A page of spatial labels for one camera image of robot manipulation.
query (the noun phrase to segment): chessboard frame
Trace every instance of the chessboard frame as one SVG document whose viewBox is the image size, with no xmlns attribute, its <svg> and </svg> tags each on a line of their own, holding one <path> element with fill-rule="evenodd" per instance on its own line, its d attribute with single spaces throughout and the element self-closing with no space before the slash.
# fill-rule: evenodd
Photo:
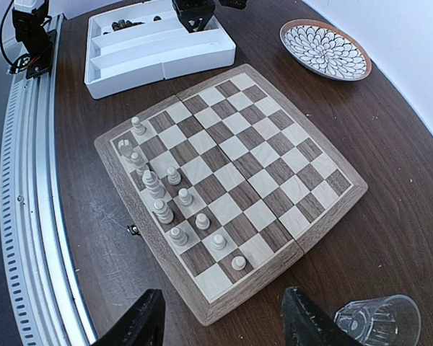
<svg viewBox="0 0 433 346">
<path fill-rule="evenodd" d="M 204 89 L 217 85 L 241 73 L 246 73 L 253 79 L 268 96 L 271 96 L 274 101 L 278 102 L 287 114 L 308 132 L 310 137 L 315 140 L 346 175 L 352 183 L 352 186 L 344 193 L 340 200 L 332 206 L 326 215 L 312 225 L 300 238 L 296 239 L 297 242 L 293 241 L 264 266 L 256 270 L 256 272 L 251 275 L 250 280 L 242 281 L 231 291 L 211 303 L 205 298 L 191 279 L 185 268 L 177 259 L 171 246 L 162 235 L 162 232 L 158 229 L 155 220 L 153 220 L 150 212 L 135 190 L 135 187 L 132 185 L 129 176 L 123 168 L 122 163 L 119 161 L 115 149 L 110 142 L 112 138 L 118 137 L 131 128 L 131 120 L 126 120 L 95 141 L 95 147 L 102 162 L 132 219 L 141 230 L 141 235 L 172 284 L 176 287 L 178 293 L 194 313 L 197 320 L 204 326 L 208 326 L 223 317 L 291 267 L 303 254 L 313 248 L 367 191 L 367 183 L 360 177 L 353 166 L 338 152 L 333 144 L 278 89 L 248 64 L 238 66 L 197 84 L 176 96 L 171 96 L 155 106 L 150 107 L 148 110 L 140 112 L 137 117 L 139 117 L 140 121 L 146 120 L 177 102 L 182 102 L 184 99 Z"/>
</svg>

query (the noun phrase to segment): chess piece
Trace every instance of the chess piece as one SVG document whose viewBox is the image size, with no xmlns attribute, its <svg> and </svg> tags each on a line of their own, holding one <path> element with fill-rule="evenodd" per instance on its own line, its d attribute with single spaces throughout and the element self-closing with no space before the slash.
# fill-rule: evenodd
<svg viewBox="0 0 433 346">
<path fill-rule="evenodd" d="M 188 242 L 188 235 L 181 228 L 173 227 L 170 230 L 170 239 L 172 239 L 173 244 L 182 247 Z"/>
<path fill-rule="evenodd" d="M 173 212 L 166 202 L 162 199 L 158 199 L 154 202 L 154 212 L 160 222 L 168 224 L 173 221 Z"/>
<path fill-rule="evenodd" d="M 207 217 L 207 215 L 200 213 L 197 214 L 196 217 L 196 226 L 198 229 L 201 229 L 202 231 L 205 231 L 206 229 L 209 229 L 210 227 L 210 220 Z"/>
<path fill-rule="evenodd" d="M 138 117 L 132 117 L 131 118 L 131 124 L 133 126 L 133 131 L 138 135 L 144 135 L 144 133 L 146 132 L 146 126 L 144 126 L 143 124 L 141 124 L 141 122 L 139 121 Z"/>
<path fill-rule="evenodd" d="M 118 150 L 129 160 L 133 153 L 133 146 L 128 139 L 123 139 L 118 142 Z"/>
<path fill-rule="evenodd" d="M 211 245 L 215 250 L 221 250 L 226 245 L 226 239 L 221 234 L 215 234 L 211 240 Z"/>
<path fill-rule="evenodd" d="M 236 256 L 232 259 L 231 266 L 235 270 L 242 270 L 245 268 L 247 261 L 243 256 Z"/>
<path fill-rule="evenodd" d="M 143 177 L 143 173 L 148 169 L 146 161 L 138 153 L 133 152 L 130 156 L 131 163 L 136 167 L 136 173 Z"/>
<path fill-rule="evenodd" d="M 193 202 L 193 196 L 189 193 L 188 189 L 180 189 L 178 191 L 178 201 L 184 207 L 188 207 Z"/>
<path fill-rule="evenodd" d="M 157 178 L 157 174 L 147 169 L 146 171 L 144 171 L 142 179 L 144 186 L 146 186 L 153 198 L 157 199 L 165 196 L 165 188 L 159 183 L 159 178 Z"/>
<path fill-rule="evenodd" d="M 169 169 L 167 169 L 167 174 L 168 174 L 168 182 L 171 185 L 178 185 L 181 183 L 181 175 L 180 172 L 176 170 L 175 167 L 170 167 Z"/>
</svg>

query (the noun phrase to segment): floral pattern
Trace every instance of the floral pattern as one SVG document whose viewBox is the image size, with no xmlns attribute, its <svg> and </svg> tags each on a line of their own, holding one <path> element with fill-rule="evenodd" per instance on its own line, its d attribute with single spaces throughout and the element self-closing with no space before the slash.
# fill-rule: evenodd
<svg viewBox="0 0 433 346">
<path fill-rule="evenodd" d="M 361 79 L 366 61 L 353 43 L 322 27 L 302 25 L 288 30 L 283 42 L 303 65 L 333 79 Z"/>
</svg>

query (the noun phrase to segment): white storage box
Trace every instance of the white storage box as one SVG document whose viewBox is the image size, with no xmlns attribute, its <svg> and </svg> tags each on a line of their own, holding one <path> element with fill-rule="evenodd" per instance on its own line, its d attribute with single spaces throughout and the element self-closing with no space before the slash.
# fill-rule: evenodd
<svg viewBox="0 0 433 346">
<path fill-rule="evenodd" d="M 161 20 L 154 22 L 154 17 Z M 113 31 L 120 19 L 145 24 Z M 171 0 L 153 0 L 89 19 L 85 84 L 94 99 L 162 79 L 231 66 L 236 45 L 215 17 L 189 33 Z"/>
</svg>

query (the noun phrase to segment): dark wood tabletop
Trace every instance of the dark wood tabletop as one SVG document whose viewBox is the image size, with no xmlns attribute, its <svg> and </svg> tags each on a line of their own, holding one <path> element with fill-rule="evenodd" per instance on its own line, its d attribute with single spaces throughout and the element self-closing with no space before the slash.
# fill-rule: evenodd
<svg viewBox="0 0 433 346">
<path fill-rule="evenodd" d="M 228 68 L 184 76 L 101 100 L 84 85 L 88 18 L 64 23 L 58 57 L 59 179 L 80 288 L 99 335 L 147 289 L 167 303 L 165 345 L 282 345 L 281 300 L 300 286 L 330 316 L 350 301 L 406 294 L 422 317 L 420 345 L 433 345 L 433 137 L 373 66 L 365 80 L 331 81 L 301 67 L 279 39 L 292 19 L 323 20 L 299 1 L 250 0 L 218 7 L 249 63 L 324 133 L 369 185 L 367 194 L 299 262 L 210 327 L 193 317 L 132 223 L 93 145 L 96 137 L 167 97 Z"/>
</svg>

